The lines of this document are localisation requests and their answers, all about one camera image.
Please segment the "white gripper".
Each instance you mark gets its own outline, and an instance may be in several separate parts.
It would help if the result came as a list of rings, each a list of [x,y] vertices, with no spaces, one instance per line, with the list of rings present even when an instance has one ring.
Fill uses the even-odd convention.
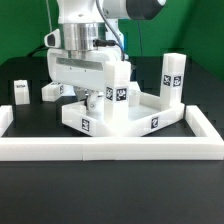
[[[96,109],[99,92],[104,91],[105,63],[120,61],[118,47],[99,47],[97,50],[78,52],[63,49],[49,49],[47,63],[53,82],[89,89],[87,108]]]

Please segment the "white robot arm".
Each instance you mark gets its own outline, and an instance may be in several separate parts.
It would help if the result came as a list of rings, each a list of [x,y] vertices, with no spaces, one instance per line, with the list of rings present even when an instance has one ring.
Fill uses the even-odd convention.
[[[56,0],[58,28],[45,36],[52,81],[74,87],[88,109],[104,91],[105,64],[123,61],[120,19],[151,20],[166,0]]]

